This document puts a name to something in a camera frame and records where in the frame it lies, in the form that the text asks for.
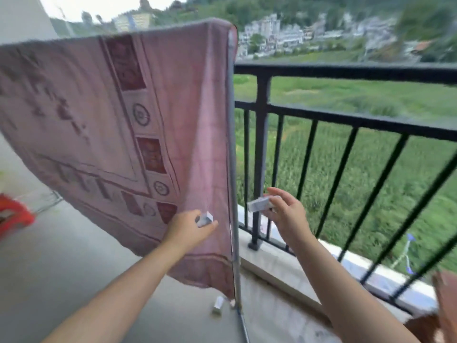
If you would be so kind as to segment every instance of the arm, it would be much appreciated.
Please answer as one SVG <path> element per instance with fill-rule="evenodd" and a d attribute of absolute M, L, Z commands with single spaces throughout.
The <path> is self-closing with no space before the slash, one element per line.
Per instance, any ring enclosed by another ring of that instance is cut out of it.
<path fill-rule="evenodd" d="M 117 277 L 42 343 L 117 343 L 130 329 L 170 268 L 206 239 L 218 222 L 197 227 L 200 211 L 174 216 L 162 243 Z"/>
<path fill-rule="evenodd" d="M 383 305 L 366 291 L 313 236 L 300 201 L 277 188 L 267 189 L 275 212 L 263 213 L 277 225 L 297 255 L 323 309 L 343 342 L 418 343 Z"/>

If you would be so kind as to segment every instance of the right hand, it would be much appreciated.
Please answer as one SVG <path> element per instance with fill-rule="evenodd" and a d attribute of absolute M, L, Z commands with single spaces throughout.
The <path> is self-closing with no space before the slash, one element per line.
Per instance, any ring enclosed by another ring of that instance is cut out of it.
<path fill-rule="evenodd" d="M 284 242 L 294 249 L 298 242 L 312 238 L 313 234 L 309 229 L 302 203 L 287 191 L 275 187 L 269 187 L 267 191 L 266 196 L 270 196 L 275 211 L 264 210 L 262 214 L 276 224 Z"/>

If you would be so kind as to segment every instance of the sky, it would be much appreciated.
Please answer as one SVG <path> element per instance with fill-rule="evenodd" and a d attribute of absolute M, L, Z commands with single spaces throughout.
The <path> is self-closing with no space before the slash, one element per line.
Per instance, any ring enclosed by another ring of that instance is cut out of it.
<path fill-rule="evenodd" d="M 149 3 L 152 8 L 164 10 L 173 1 L 149 0 Z M 81 21 L 82 11 L 89 12 L 94 21 L 97 14 L 109 21 L 123 12 L 139 7 L 139 0 L 41 0 L 41 3 L 50 17 L 62 18 L 60 7 L 69 21 Z"/>

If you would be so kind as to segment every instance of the railing post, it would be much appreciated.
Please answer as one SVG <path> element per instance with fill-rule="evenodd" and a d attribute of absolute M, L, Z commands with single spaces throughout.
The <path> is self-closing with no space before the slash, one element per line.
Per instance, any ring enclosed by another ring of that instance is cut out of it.
<path fill-rule="evenodd" d="M 271 76 L 257 76 L 257 99 L 255 101 L 255 160 L 254 160 L 254 198 L 263 195 L 265 182 L 266 141 L 268 138 L 268 102 L 270 100 Z M 260 213 L 252 220 L 252 240 L 249 248 L 259 250 Z"/>

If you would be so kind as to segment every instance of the pink towel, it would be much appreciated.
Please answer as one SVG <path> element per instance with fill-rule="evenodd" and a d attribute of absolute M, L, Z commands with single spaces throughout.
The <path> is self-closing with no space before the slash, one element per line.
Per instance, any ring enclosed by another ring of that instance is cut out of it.
<path fill-rule="evenodd" d="M 217 231 L 170 276 L 233 298 L 228 22 L 0 47 L 0 129 L 27 167 L 143 256 L 176 212 Z"/>

